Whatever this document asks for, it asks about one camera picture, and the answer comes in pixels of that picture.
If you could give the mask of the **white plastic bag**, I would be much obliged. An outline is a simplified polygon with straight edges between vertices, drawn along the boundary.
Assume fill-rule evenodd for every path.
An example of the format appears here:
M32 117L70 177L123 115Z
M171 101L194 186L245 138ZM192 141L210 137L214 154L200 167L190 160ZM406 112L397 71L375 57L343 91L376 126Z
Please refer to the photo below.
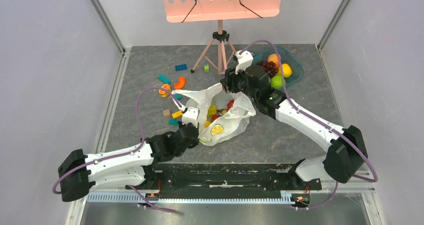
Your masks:
M214 146L240 135L246 130L250 118L256 115L251 100L245 94L242 92L226 93L220 83L203 90L176 89L171 93L188 98L185 108L196 107L199 109L198 138L205 146ZM233 107L227 109L227 104L231 100L234 100ZM212 120L212 117L207 117L210 105L215 105L217 111L227 110L227 112Z

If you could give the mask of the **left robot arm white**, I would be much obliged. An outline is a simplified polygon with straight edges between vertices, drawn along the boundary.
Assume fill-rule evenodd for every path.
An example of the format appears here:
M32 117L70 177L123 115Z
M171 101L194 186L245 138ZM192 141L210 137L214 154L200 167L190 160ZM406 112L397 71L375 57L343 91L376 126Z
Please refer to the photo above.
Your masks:
M182 156L199 144L198 136L199 129L188 123L111 152L84 154L76 149L58 167L52 191L63 202L73 202L95 190L138 185L151 189L157 183L153 165Z

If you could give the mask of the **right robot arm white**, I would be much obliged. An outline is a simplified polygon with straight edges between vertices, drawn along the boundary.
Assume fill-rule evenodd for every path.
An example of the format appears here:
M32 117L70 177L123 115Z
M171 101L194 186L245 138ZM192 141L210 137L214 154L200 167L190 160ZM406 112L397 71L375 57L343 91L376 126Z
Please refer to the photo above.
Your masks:
M322 178L346 184L365 162L368 154L357 127L344 128L310 113L273 88L261 67L253 65L245 71L229 68L220 82L227 93L243 93L260 113L295 128L326 153L302 159L291 168L288 181L293 188L302 189L310 181Z

